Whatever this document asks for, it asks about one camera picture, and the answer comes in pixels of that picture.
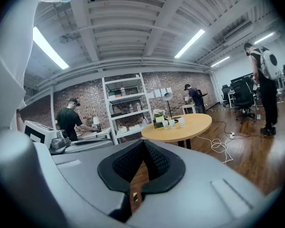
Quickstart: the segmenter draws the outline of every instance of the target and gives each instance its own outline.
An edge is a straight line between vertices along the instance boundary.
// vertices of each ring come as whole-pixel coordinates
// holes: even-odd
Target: flower
[[[161,110],[161,109],[154,109],[153,110],[153,114],[155,115],[155,117],[160,117],[165,115],[166,111],[165,110]]]

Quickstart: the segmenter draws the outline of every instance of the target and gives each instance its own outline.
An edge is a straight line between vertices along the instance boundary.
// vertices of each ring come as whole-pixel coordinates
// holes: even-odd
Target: black pants
[[[275,83],[266,84],[261,86],[261,99],[265,109],[266,126],[265,128],[271,128],[271,124],[277,123],[277,103],[276,103],[276,85]]]
[[[206,114],[206,109],[205,109],[204,104],[196,105],[196,108],[198,110],[198,113]]]

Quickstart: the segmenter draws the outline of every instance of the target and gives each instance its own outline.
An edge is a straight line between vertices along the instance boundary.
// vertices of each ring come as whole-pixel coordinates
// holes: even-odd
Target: white shelving unit
[[[113,80],[113,81],[108,81],[108,82],[105,82],[104,79],[105,78],[102,78],[104,98],[105,98],[104,99],[105,106],[106,106],[106,110],[107,110],[107,114],[108,114],[108,118],[109,118],[109,123],[110,123],[111,129],[112,129],[112,136],[113,136],[114,144],[118,144],[119,138],[131,135],[134,133],[139,133],[144,127],[140,127],[139,129],[135,129],[132,131],[129,131],[129,129],[127,128],[127,130],[128,130],[127,132],[119,133],[118,129],[116,127],[115,120],[125,118],[125,117],[131,117],[133,115],[141,114],[141,113],[143,113],[143,114],[149,113],[151,119],[153,119],[153,115],[152,115],[149,99],[146,97],[147,91],[146,91],[146,87],[145,87],[144,82],[143,82],[143,76],[141,73],[139,73],[139,77],[134,77],[134,78],[118,79],[118,80]],[[140,92],[139,87],[138,87],[138,84],[140,82],[142,84],[143,92]],[[121,86],[123,86],[125,89],[137,88],[138,93],[132,94],[132,95],[125,95],[125,96],[121,96],[121,97],[113,98],[113,99],[109,100],[107,91],[119,90],[121,88]],[[130,101],[134,101],[134,100],[140,100],[141,101],[141,97],[143,97],[143,96],[146,97],[148,109],[136,111],[136,112],[128,113],[128,114],[123,114],[123,115],[115,116],[115,117],[111,116],[111,114],[113,113],[113,109],[112,109],[113,105],[125,103],[125,102],[130,102]]]

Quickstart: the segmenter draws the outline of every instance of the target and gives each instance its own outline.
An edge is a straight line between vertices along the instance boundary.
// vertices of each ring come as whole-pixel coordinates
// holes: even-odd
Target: ceiling
[[[39,89],[45,82],[60,82],[65,73],[123,67],[175,66],[205,71],[244,42],[278,30],[279,21],[268,0],[41,2],[35,26],[70,68],[59,68],[34,43],[24,85]],[[226,41],[226,35],[245,24],[243,33]],[[205,30],[204,35],[174,59],[200,29]]]

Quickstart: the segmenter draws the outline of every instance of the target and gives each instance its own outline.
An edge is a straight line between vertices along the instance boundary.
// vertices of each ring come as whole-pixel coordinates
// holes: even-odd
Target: round wooden table
[[[185,118],[185,126],[181,127],[180,123],[176,123],[174,128],[168,126],[168,129],[164,129],[163,127],[155,128],[153,124],[150,124],[144,127],[142,136],[165,143],[178,142],[180,147],[185,146],[184,140],[186,140],[187,149],[191,149],[190,139],[205,132],[211,126],[212,118],[207,114],[185,114],[179,116]]]

